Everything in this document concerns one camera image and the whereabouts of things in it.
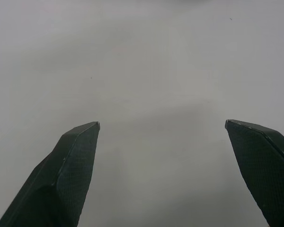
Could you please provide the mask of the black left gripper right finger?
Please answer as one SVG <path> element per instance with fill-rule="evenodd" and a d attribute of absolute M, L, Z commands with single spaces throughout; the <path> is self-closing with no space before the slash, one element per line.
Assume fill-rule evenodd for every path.
<path fill-rule="evenodd" d="M 227 120 L 225 129 L 241 175 L 268 225 L 284 227 L 284 136 L 237 120 Z"/>

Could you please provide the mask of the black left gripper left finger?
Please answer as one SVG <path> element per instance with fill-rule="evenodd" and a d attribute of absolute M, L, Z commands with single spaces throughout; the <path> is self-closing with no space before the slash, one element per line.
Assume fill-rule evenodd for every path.
<path fill-rule="evenodd" d="M 77 227 L 92 178 L 99 122 L 64 133 L 31 172 L 0 227 Z"/>

